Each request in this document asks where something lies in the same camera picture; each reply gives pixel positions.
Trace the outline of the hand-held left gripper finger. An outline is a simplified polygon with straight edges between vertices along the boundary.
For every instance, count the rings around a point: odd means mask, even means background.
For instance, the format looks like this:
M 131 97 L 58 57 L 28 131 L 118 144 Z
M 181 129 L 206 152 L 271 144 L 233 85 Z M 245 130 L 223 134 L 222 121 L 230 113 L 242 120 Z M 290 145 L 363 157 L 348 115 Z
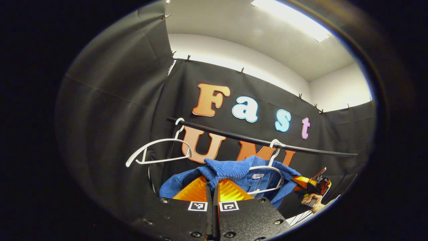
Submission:
M 292 227 L 267 198 L 253 198 L 229 179 L 216 186 L 214 205 L 219 241 L 263 241 Z
M 206 178 L 193 180 L 173 198 L 160 198 L 133 223 L 154 241 L 206 241 L 212 236 L 212 198 Z

